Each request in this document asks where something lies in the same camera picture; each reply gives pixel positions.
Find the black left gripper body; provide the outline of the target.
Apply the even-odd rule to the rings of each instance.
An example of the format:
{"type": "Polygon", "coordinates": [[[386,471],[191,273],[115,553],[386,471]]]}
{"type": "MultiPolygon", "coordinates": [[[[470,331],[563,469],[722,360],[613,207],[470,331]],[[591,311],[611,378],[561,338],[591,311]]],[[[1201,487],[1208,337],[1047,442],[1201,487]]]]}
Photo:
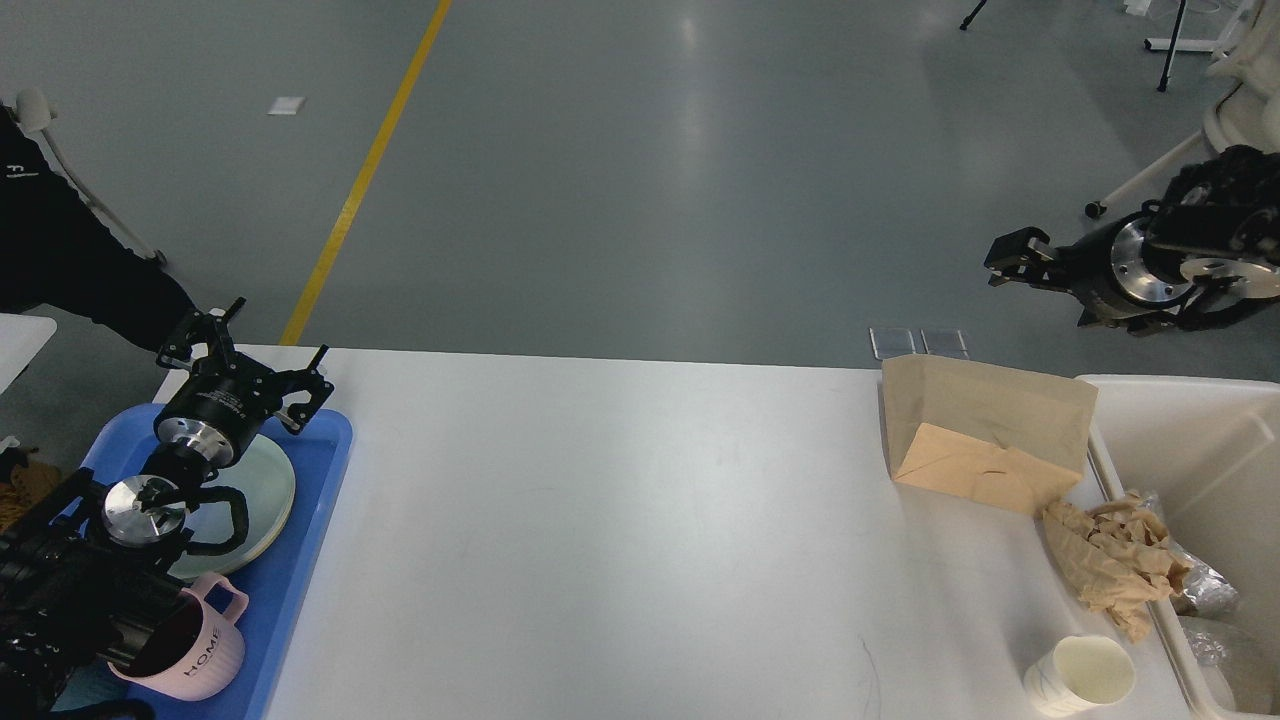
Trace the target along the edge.
{"type": "Polygon", "coordinates": [[[186,448],[211,468],[238,462],[262,424],[283,406],[283,395],[261,363],[206,363],[160,411],[155,436],[163,446],[186,448]]]}

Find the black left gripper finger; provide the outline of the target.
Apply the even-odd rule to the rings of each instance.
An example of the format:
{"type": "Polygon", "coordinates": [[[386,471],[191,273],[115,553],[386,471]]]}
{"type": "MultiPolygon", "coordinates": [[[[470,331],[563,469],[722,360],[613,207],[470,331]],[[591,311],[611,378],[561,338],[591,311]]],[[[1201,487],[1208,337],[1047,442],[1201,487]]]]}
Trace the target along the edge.
{"type": "Polygon", "coordinates": [[[301,434],[334,392],[320,372],[330,347],[320,346],[307,366],[265,375],[265,409],[287,432],[301,434]]]}
{"type": "Polygon", "coordinates": [[[189,311],[161,343],[157,365],[168,370],[184,370],[192,378],[241,378],[250,372],[244,356],[236,350],[229,323],[246,305],[237,297],[220,313],[189,311]]]}

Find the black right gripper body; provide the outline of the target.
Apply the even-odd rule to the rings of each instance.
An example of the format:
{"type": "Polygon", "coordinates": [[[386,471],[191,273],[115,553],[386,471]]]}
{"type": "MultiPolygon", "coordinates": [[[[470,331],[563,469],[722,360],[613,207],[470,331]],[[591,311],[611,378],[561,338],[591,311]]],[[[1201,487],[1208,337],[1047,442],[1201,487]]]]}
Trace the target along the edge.
{"type": "Polygon", "coordinates": [[[1175,281],[1175,252],[1146,247],[1152,213],[1139,211],[1091,232],[1059,250],[1068,291],[1084,307],[1124,307],[1132,325],[1157,325],[1196,296],[1189,281],[1175,281]]]}

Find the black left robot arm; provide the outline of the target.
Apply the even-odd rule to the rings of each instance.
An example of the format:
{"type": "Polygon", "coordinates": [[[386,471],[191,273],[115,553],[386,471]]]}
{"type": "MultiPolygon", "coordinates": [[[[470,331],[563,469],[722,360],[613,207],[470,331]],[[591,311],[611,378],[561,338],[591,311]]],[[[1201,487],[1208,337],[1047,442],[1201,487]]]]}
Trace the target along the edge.
{"type": "Polygon", "coordinates": [[[177,700],[223,691],[239,671],[237,621],[206,601],[219,573],[172,575],[182,556],[223,557],[250,536],[250,502],[218,484],[262,427],[301,433],[334,386],[328,346],[301,369],[275,370],[241,352],[228,331],[243,307],[189,313],[157,351],[159,366],[187,379],[157,413],[155,450],[110,486],[82,468],[3,533],[3,716],[54,719],[78,667],[104,659],[124,680],[177,700]]]}

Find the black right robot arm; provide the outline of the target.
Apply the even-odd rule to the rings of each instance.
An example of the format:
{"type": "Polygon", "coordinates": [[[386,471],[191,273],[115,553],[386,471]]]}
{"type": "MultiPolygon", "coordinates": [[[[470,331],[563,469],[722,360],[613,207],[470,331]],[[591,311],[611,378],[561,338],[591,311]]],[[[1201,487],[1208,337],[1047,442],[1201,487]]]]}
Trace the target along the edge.
{"type": "Polygon", "coordinates": [[[1000,236],[984,265],[992,286],[1071,295],[1082,327],[1217,331],[1277,304],[1277,155],[1235,145],[1069,246],[1033,225],[1000,236]]]}

